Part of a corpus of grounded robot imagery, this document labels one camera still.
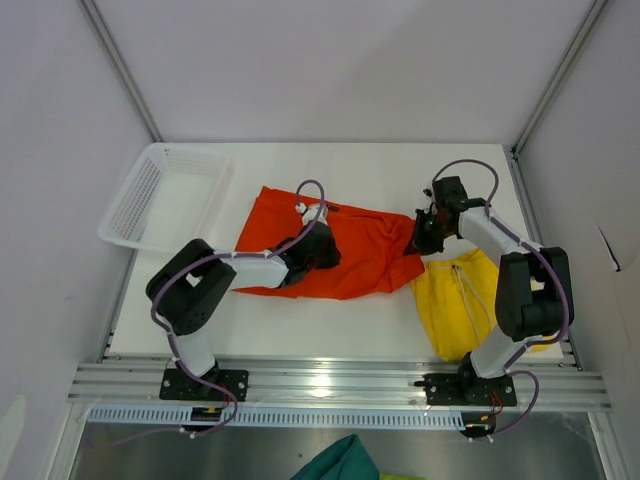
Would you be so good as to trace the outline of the orange shorts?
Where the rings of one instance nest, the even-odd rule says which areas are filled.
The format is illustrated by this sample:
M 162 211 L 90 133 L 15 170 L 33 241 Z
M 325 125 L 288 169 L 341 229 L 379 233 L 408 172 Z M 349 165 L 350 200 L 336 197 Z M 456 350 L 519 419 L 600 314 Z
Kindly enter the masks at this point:
M 421 257 L 406 255 L 414 221 L 401 214 L 331 204 L 328 225 L 341 254 L 331 269 L 313 269 L 296 285 L 244 288 L 245 294 L 285 298 L 354 299 L 391 294 L 424 272 Z M 302 230 L 295 194 L 263 187 L 240 234 L 236 249 L 259 251 Z

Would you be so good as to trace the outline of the yellow shorts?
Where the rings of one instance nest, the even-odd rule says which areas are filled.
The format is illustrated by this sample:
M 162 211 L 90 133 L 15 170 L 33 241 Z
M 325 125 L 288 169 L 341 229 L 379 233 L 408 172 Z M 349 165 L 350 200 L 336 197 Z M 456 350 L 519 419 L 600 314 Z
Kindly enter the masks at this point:
M 458 362 L 496 328 L 498 268 L 479 249 L 452 260 L 428 261 L 409 283 L 435 355 Z

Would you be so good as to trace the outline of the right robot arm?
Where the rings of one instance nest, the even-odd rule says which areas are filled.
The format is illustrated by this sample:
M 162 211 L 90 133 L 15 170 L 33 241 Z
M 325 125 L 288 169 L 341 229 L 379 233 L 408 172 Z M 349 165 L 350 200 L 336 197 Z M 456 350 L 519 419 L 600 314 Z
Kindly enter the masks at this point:
M 441 253 L 445 240 L 456 237 L 478 247 L 498 269 L 496 327 L 465 355 L 456 380 L 458 395 L 479 403 L 526 350 L 565 337 L 574 318 L 568 256 L 560 247 L 525 239 L 489 200 L 469 197 L 458 176 L 433 180 L 424 194 L 429 206 L 416 211 L 404 253 Z

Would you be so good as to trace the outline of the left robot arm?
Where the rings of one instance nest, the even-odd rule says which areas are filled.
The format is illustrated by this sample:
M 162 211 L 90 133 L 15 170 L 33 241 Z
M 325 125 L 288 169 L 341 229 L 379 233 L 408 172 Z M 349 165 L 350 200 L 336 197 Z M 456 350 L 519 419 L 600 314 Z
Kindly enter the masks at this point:
M 168 335 L 182 388 L 197 400 L 216 390 L 217 362 L 205 325 L 230 290 L 296 286 L 313 270 L 339 265 L 341 254 L 331 228 L 320 221 L 303 226 L 264 253 L 217 253 L 202 239 L 188 242 L 146 285 L 152 320 Z

